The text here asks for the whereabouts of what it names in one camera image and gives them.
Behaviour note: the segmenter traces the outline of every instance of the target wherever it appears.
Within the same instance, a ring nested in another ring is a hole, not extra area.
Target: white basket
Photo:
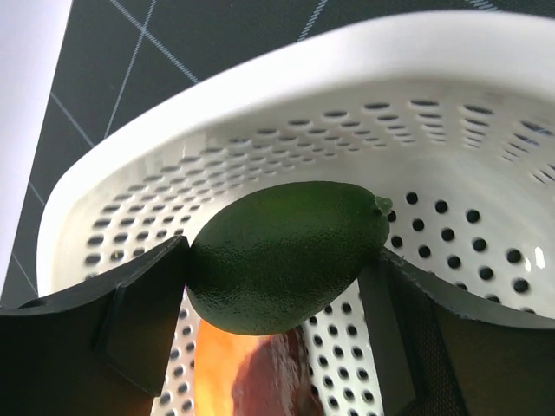
[[[192,241],[248,192],[331,179],[393,199],[388,246],[411,263],[555,316],[553,44],[544,18],[428,12],[335,30],[202,82],[60,179],[39,233],[40,295],[173,234]],[[305,325],[326,414],[382,415],[357,292]],[[198,323],[185,299],[153,415],[194,414]]]

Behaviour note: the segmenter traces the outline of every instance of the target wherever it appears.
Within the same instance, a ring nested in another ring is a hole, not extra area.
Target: white line
[[[470,3],[472,6],[479,10],[497,11],[500,9],[495,4],[490,3],[487,0],[466,0],[466,2]]]
[[[19,266],[19,270],[23,273],[23,275],[25,276],[25,278],[27,279],[27,282],[29,283],[29,286],[33,289],[33,291],[35,292],[35,295],[38,296],[38,292],[35,289],[35,286],[33,286],[33,283],[31,283],[31,279],[29,279],[29,276],[27,276],[27,273],[25,272],[25,269],[23,268],[23,266],[21,265],[21,263],[19,263],[19,260],[17,260],[16,254],[12,251],[11,252],[11,256],[13,257],[13,259],[16,261],[17,265]]]
[[[310,16],[309,21],[304,25],[304,29],[301,32],[301,35],[298,37],[297,42],[301,42],[304,39],[306,39],[306,36],[309,34],[310,30],[312,29],[312,26],[314,26],[314,23],[320,16],[320,13],[322,13],[322,9],[327,2],[328,0],[320,0],[320,3],[318,3],[318,6],[316,6],[314,11],[312,12],[312,16]]]
[[[88,143],[89,146],[95,147],[95,144],[93,143],[93,141],[87,136],[87,134],[85,133],[85,131],[81,128],[81,126],[79,126],[79,123],[77,123],[77,121],[75,121],[75,119],[73,118],[73,116],[69,113],[68,109],[66,107],[63,106],[62,102],[58,99],[58,97],[56,97],[56,94],[54,94],[53,92],[50,92],[50,97],[52,97],[52,100],[55,101],[55,103],[58,105],[58,107],[62,110],[62,112],[64,114],[66,114],[66,117],[68,117],[69,121],[71,121],[71,124],[73,124],[73,126],[75,127],[75,129],[79,132],[79,134],[81,135],[81,137],[83,137],[83,139],[85,139],[85,141]]]
[[[33,193],[36,195],[36,198],[39,200],[39,202],[42,204],[42,206],[45,206],[44,199],[42,199],[41,194],[38,193],[35,186],[33,184],[31,184],[31,181],[29,181],[29,188],[31,188],[31,191],[33,191]]]
[[[156,5],[156,0],[151,0],[150,7],[148,8],[147,18],[145,19],[145,24],[142,25],[140,28],[140,35],[139,39],[137,39],[137,43],[135,44],[135,49],[133,54],[131,55],[131,61],[129,61],[129,65],[127,66],[127,72],[123,77],[123,82],[121,83],[120,92],[118,93],[118,98],[115,100],[114,109],[112,110],[112,115],[110,115],[110,120],[108,125],[106,126],[106,132],[104,132],[104,139],[107,138],[108,133],[110,132],[110,127],[112,126],[112,122],[114,122],[115,113],[118,111],[118,107],[120,106],[121,97],[123,96],[123,92],[125,91],[125,87],[127,85],[127,81],[129,80],[129,75],[131,74],[131,70],[133,69],[133,65],[135,64],[135,60],[137,59],[137,55],[139,54],[139,49],[142,44],[142,40],[145,37],[145,32],[147,31],[148,23],[150,22],[150,17],[153,15],[154,6]]]
[[[142,25],[139,23],[137,19],[133,17],[131,13],[129,13],[125,7],[119,4],[116,0],[110,0],[110,3],[114,5],[114,7],[121,12],[123,16],[125,16],[131,24],[136,27],[137,29],[141,30]],[[190,70],[187,68],[183,63],[180,62],[167,48],[162,45],[162,43],[156,39],[148,30],[145,30],[145,37],[148,39],[170,62],[175,65],[191,82],[198,84],[200,82],[199,78],[197,78]]]

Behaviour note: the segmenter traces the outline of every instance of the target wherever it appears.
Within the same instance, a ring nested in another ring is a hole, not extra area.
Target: green fruit
[[[360,186],[323,181],[246,195],[219,211],[191,245],[192,306],[234,334],[295,328],[378,255],[391,205]]]

